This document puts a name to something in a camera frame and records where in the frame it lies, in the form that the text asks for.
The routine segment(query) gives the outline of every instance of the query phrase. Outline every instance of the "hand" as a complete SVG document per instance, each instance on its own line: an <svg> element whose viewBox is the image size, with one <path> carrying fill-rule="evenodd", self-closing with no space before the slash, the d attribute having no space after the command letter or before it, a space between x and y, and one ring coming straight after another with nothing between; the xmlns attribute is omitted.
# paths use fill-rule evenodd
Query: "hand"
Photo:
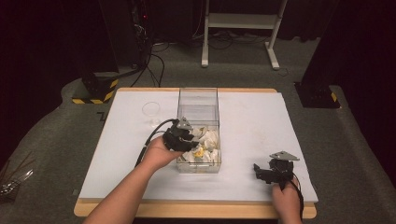
<svg viewBox="0 0 396 224"><path fill-rule="evenodd" d="M297 180L293 178L293 183L297 186ZM273 204L279 213L280 219L284 224L302 223L300 218L300 199L297 190L288 182L283 190L279 184L273 185Z"/></svg>
<svg viewBox="0 0 396 224"><path fill-rule="evenodd" d="M148 144L146 154L143 157L141 164L155 172L182 154L183 152L168 150L168 148L163 144L163 137L159 136L151 140Z"/></svg>

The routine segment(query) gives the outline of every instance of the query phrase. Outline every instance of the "person's right arm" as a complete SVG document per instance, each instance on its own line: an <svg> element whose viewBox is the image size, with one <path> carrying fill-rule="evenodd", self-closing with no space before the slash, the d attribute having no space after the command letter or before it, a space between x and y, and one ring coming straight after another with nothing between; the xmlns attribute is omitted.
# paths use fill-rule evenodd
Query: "person's right arm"
<svg viewBox="0 0 396 224"><path fill-rule="evenodd" d="M300 218L300 199L297 190L291 183L287 183L283 190L279 184L273 185L273 204L282 220L282 224L302 224Z"/></svg>

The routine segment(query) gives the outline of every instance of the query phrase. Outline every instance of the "transparent plastic box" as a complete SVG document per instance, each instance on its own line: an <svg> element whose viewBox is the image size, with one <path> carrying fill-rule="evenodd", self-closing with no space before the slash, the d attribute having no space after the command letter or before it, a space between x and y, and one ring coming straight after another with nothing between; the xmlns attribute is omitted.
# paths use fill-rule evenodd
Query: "transparent plastic box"
<svg viewBox="0 0 396 224"><path fill-rule="evenodd" d="M200 144L177 158L182 174L216 174L221 166L217 88L180 88L177 118L186 118Z"/></svg>

